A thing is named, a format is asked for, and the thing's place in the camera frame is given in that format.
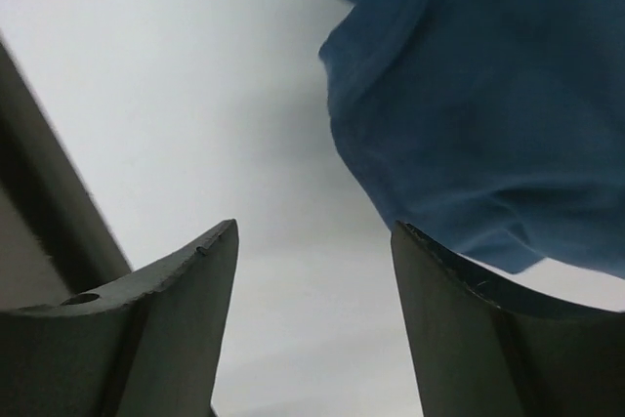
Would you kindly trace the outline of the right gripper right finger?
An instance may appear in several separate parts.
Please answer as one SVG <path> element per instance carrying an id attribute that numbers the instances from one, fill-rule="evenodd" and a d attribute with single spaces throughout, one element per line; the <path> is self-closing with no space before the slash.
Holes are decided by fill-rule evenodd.
<path id="1" fill-rule="evenodd" d="M 399 224 L 392 254 L 427 416 L 620 416 L 624 316 L 561 300 Z"/>

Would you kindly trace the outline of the blue t-shirt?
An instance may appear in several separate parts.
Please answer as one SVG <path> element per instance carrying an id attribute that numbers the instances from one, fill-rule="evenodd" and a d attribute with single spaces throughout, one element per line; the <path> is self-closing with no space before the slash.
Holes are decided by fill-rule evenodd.
<path id="1" fill-rule="evenodd" d="M 319 55 L 388 225 L 510 273 L 624 273 L 624 0 L 348 0 Z"/>

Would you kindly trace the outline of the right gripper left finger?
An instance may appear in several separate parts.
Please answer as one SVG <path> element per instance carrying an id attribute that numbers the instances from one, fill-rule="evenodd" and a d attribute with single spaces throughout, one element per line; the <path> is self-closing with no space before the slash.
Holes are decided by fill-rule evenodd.
<path id="1" fill-rule="evenodd" d="M 2 312 L 2 414 L 212 415 L 238 247 L 226 220 L 59 305 Z"/>

